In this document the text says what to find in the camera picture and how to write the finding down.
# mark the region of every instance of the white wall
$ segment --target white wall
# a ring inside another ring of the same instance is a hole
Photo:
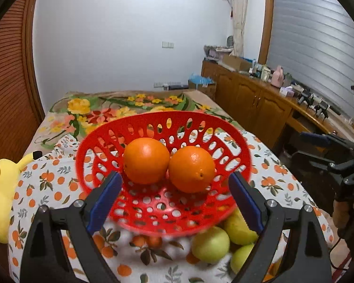
[[[258,60],[261,48],[265,0],[248,0],[244,28],[244,57]]]
[[[33,50],[44,109],[70,90],[186,82],[201,71],[203,45],[226,44],[230,13],[227,0],[37,0]]]

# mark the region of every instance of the gray blind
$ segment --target gray blind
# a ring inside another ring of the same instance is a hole
[[[354,116],[354,22],[337,0],[274,0],[267,64]]]

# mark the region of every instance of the green pear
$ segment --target green pear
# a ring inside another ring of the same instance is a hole
[[[196,258],[215,264],[229,252],[229,244],[227,233],[214,226],[193,237],[191,252]]]
[[[235,274],[240,271],[253,247],[254,244],[243,246],[232,255],[230,266]]]
[[[223,229],[227,232],[231,242],[237,245],[255,243],[258,239],[256,232],[250,230],[239,209],[236,209],[224,222]]]

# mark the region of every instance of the floral bedspread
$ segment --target floral bedspread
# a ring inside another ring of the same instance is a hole
[[[122,92],[101,95],[71,94],[57,102],[38,129],[29,151],[49,152],[28,165],[22,172],[13,200],[10,218],[8,259],[10,274],[19,282],[23,248],[34,214],[47,204],[63,208],[86,195],[78,186],[75,155],[79,141],[101,124],[127,115],[158,110],[200,110],[226,119],[239,128],[247,140],[252,157],[250,185],[265,199],[273,198],[284,207],[300,209],[312,205],[324,237],[330,246],[333,232],[312,198],[279,159],[252,133],[243,130],[221,108],[197,91],[141,93]],[[236,142],[225,132],[215,133],[229,149]],[[87,157],[85,169],[92,166],[93,157]],[[87,280],[76,257],[68,233],[62,232],[63,243],[76,276]],[[282,257],[289,231],[284,230],[273,259]],[[231,253],[219,263],[207,264],[190,252],[190,237],[168,237],[149,241],[107,219],[93,239],[109,267],[123,283],[126,282],[230,282]]]

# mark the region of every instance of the silver bolt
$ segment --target silver bolt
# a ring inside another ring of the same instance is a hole
[[[270,200],[266,201],[266,204],[268,206],[270,206],[271,208],[274,208],[274,207],[277,206],[277,202],[275,200],[273,200],[273,199],[270,199]]]
[[[307,213],[310,213],[310,212],[313,211],[313,208],[312,208],[312,206],[306,204],[306,205],[304,206],[304,210],[305,210]]]
[[[83,200],[76,200],[75,202],[74,202],[74,207],[75,208],[80,208],[80,207],[82,207],[84,205],[84,201]]]
[[[42,205],[39,207],[38,211],[41,213],[46,213],[48,207],[46,205]]]

